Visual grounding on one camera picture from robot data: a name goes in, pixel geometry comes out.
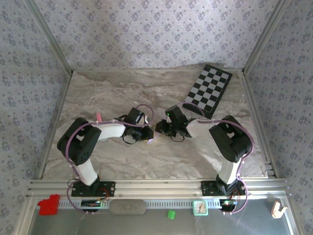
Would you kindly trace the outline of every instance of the white square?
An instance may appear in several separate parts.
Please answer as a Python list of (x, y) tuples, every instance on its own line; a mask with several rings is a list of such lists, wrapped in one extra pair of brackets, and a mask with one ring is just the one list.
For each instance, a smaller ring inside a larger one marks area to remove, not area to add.
[(209, 99), (211, 97), (211, 94), (210, 93), (204, 93), (203, 97)]
[(205, 103), (200, 102), (200, 103), (198, 104), (198, 106), (199, 106), (200, 108), (204, 109), (204, 108), (205, 108), (205, 106), (206, 106), (206, 104), (205, 104)]
[(223, 87), (223, 86), (225, 85), (225, 83), (223, 83), (223, 82), (218, 82), (216, 85), (217, 85), (218, 87)]
[(186, 102), (191, 102), (192, 100), (193, 100), (193, 98), (191, 98), (190, 96), (187, 96), (185, 99)]
[(221, 78), (221, 77), (220, 77), (220, 76), (217, 76), (217, 75), (214, 75), (214, 76), (213, 76), (213, 79), (214, 79), (214, 80), (217, 80), (217, 81), (219, 81), (220, 78)]
[(207, 75), (209, 74), (209, 72), (203, 70), (203, 71), (201, 72), (201, 74), (204, 75), (204, 76), (207, 76)]
[(215, 101), (209, 99), (209, 101), (208, 101), (206, 104), (207, 104), (208, 106), (213, 107), (214, 104), (215, 104)]
[(210, 69), (210, 73), (216, 74), (216, 72), (217, 72), (217, 70), (215, 70), (215, 69)]
[(203, 86), (203, 85), (201, 85), (200, 88), (199, 88), (199, 90), (204, 91), (204, 92), (206, 91), (206, 89), (207, 89), (207, 87)]
[(202, 79), (200, 79), (200, 78), (198, 78), (198, 79), (197, 79), (197, 81), (196, 81), (196, 83), (198, 83), (198, 84), (202, 85), (203, 80), (202, 80)]
[(218, 92), (218, 91), (213, 91), (213, 92), (212, 92), (212, 95), (214, 95), (214, 96), (216, 96), (216, 97), (219, 97), (220, 92)]
[(191, 88), (190, 92), (196, 94), (198, 92), (198, 90), (199, 90), (198, 88), (193, 87), (193, 88)]
[(201, 95), (196, 94), (194, 97), (195, 100), (200, 101), (202, 99)]
[(212, 83), (210, 83), (210, 85), (208, 86), (208, 88), (210, 88), (210, 89), (212, 89), (212, 90), (214, 90), (215, 89), (215, 85), (214, 84), (212, 84)]
[(206, 78), (205, 78), (205, 81), (206, 81), (206, 82), (211, 82), (211, 81), (212, 81), (212, 78), (206, 77)]
[(223, 73), (223, 74), (221, 75), (221, 77), (222, 77), (222, 78), (225, 78), (225, 79), (228, 79), (229, 75), (228, 75), (227, 73)]

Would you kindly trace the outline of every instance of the checkerboard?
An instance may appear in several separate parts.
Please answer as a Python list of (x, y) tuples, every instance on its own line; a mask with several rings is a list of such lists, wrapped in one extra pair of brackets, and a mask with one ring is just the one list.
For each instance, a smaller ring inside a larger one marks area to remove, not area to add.
[[(198, 105), (205, 117), (211, 119), (231, 77), (231, 73), (206, 65), (185, 101)], [(201, 115), (199, 109), (191, 104), (183, 107)]]

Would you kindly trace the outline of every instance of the green cube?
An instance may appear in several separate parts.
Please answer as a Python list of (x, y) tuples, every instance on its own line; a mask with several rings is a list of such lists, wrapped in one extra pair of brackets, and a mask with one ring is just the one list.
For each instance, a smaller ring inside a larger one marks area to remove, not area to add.
[(167, 214), (167, 217), (168, 217), (169, 219), (175, 219), (175, 214), (176, 214), (175, 211), (169, 210), (169, 211), (168, 211), (168, 214)]

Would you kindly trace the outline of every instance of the clock face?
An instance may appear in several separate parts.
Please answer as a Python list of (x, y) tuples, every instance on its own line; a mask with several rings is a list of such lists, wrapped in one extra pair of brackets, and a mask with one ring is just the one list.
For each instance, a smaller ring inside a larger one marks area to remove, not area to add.
[(194, 214), (207, 214), (205, 201), (194, 201)]

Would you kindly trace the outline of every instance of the purple floral pattern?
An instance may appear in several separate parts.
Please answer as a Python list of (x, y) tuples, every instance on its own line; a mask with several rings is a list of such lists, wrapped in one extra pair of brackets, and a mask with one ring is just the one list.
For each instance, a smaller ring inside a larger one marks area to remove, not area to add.
[(277, 0), (36, 1), (73, 70), (242, 68)]
[(313, 235), (313, 3), (291, 1), (248, 75), (280, 177)]
[(0, 2), (0, 234), (38, 176), (68, 75), (22, 0)]

